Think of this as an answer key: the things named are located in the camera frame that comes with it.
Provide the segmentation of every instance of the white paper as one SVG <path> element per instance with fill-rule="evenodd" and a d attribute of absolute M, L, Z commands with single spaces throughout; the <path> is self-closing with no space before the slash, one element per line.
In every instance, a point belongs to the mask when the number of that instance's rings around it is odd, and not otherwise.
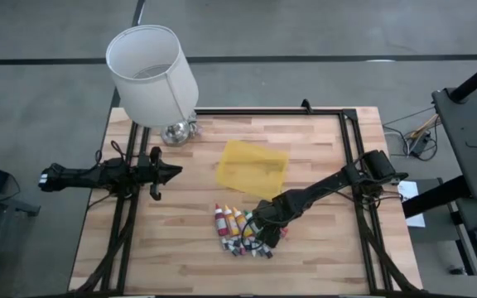
<path fill-rule="evenodd" d="M 402 202 L 405 202 L 413 198 L 414 196 L 419 195 L 419 190 L 417 189 L 417 183 L 413 181 L 401 181 L 398 184 L 398 193 L 404 197 Z M 408 227 L 417 227 L 417 228 L 426 227 L 424 223 L 424 216 L 422 216 L 422 214 L 418 214 L 418 215 L 412 216 L 409 219 L 406 219 L 406 224 Z"/>

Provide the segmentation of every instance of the gray floor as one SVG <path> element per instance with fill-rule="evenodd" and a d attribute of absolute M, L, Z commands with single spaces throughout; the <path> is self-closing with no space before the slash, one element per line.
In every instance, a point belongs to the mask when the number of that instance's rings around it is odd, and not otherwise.
<path fill-rule="evenodd" d="M 104 56 L 132 20 L 135 0 L 0 0 L 0 59 Z M 477 54 L 477 0 L 149 0 L 142 23 L 170 26 L 185 53 L 203 55 Z M 477 61 L 193 65 L 199 106 L 378 106 L 384 122 L 431 106 L 431 92 L 455 86 Z M 2 254 L 0 296 L 61 293 L 67 287 L 88 190 L 41 193 L 41 170 L 56 161 L 93 164 L 113 82 L 104 65 L 0 66 L 0 168 L 41 204 L 19 218 Z M 431 111 L 392 124 L 404 132 Z M 392 157 L 413 178 L 460 173 L 442 128 L 431 161 Z M 390 152 L 401 150 L 388 136 Z M 425 281 L 425 253 L 416 249 Z M 430 291 L 446 292 L 439 283 Z"/>

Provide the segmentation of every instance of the silver lamp base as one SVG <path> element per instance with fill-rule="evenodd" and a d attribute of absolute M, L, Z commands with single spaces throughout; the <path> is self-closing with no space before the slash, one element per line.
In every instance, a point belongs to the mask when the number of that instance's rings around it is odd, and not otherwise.
<path fill-rule="evenodd" d="M 196 114 L 193 112 L 187 121 L 182 121 L 161 130 L 161 138 L 167 146 L 183 146 L 190 137 L 198 132 Z"/>

